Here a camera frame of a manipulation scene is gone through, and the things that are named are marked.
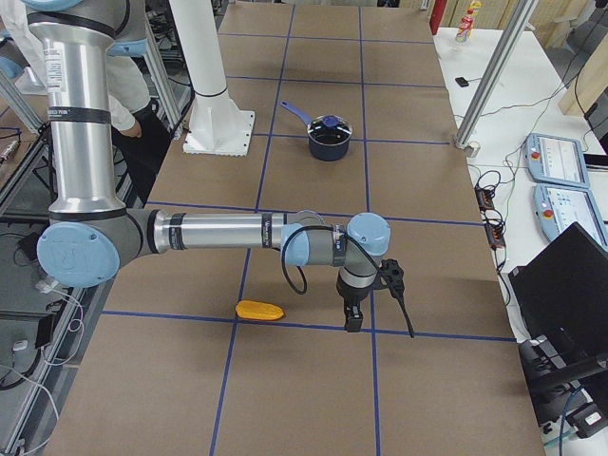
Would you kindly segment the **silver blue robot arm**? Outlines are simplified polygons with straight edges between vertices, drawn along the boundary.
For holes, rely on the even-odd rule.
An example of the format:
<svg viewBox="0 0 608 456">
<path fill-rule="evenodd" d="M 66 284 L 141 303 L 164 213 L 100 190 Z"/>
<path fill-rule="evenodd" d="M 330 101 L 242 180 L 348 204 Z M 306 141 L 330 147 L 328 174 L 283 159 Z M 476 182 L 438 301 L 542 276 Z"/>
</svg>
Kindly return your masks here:
<svg viewBox="0 0 608 456">
<path fill-rule="evenodd" d="M 144 3 L 29 1 L 26 8 L 29 30 L 44 50 L 58 188 L 37 244 L 47 274 L 68 287 L 88 288 L 147 255 L 264 248 L 278 250 L 286 267 L 335 267 L 350 333 L 361 328 L 361 304 L 370 291 L 387 289 L 403 299 L 403 270 L 386 256 L 390 226 L 374 213 L 330 225 L 312 211 L 169 215 L 126 207 L 115 191 L 106 58 L 145 52 Z"/>
</svg>

